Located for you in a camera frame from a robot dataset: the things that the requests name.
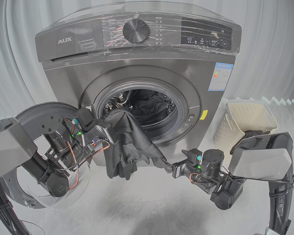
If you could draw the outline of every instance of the wall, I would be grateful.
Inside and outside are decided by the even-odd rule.
[[[215,11],[242,27],[240,54],[225,98],[294,99],[294,1],[182,2]],[[101,3],[98,0],[4,1],[0,28],[0,69],[4,71],[0,78],[0,116],[13,116],[34,103],[56,100],[37,60],[35,34],[76,10]]]

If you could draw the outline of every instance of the laundry basket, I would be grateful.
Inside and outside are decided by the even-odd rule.
[[[215,147],[231,158],[230,151],[245,136],[244,131],[276,132],[278,125],[272,112],[262,101],[229,100],[226,111],[213,137]]]

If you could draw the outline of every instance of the orange cable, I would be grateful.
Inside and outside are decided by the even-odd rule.
[[[190,180],[191,182],[193,182],[194,184],[199,184],[198,182],[194,182],[194,181],[191,179],[191,175],[193,175],[193,174],[200,175],[200,174],[202,174],[202,173],[191,173],[190,176],[189,176],[189,180]]]
[[[73,152],[73,150],[72,150],[72,148],[71,148],[69,142],[67,141],[66,143],[67,143],[67,145],[68,145],[68,147],[69,147],[69,149],[70,149],[70,151],[71,151],[71,155],[73,156],[74,163],[76,164],[76,158],[75,158],[75,156],[74,156],[74,152]],[[79,180],[79,174],[78,174],[78,166],[77,166],[77,167],[76,167],[76,182],[74,183],[73,186],[71,186],[71,187],[69,188],[69,190],[72,190],[72,189],[74,189],[74,188],[77,186],[77,184],[78,184],[78,180]]]
[[[72,122],[72,120],[70,120],[69,118],[65,118],[64,120]],[[74,133],[74,124],[73,123],[71,123],[71,124],[73,125],[73,128],[71,129],[71,133],[73,134]]]
[[[85,159],[80,165],[84,164],[89,158],[93,157],[96,153],[101,152],[102,150],[108,149],[110,146],[110,144],[108,143],[108,145],[102,149],[99,149],[98,151],[96,151],[93,155],[89,156],[87,159]]]

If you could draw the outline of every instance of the control knob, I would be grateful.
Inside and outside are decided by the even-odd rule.
[[[129,42],[144,41],[149,34],[148,25],[140,19],[132,19],[123,26],[123,35]]]

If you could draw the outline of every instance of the cable tie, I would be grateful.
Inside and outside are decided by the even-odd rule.
[[[13,205],[10,201],[8,201],[8,203],[4,204],[4,205],[1,205],[0,206],[0,211],[3,211],[3,210],[6,210],[6,209],[9,209],[9,208],[13,208]]]

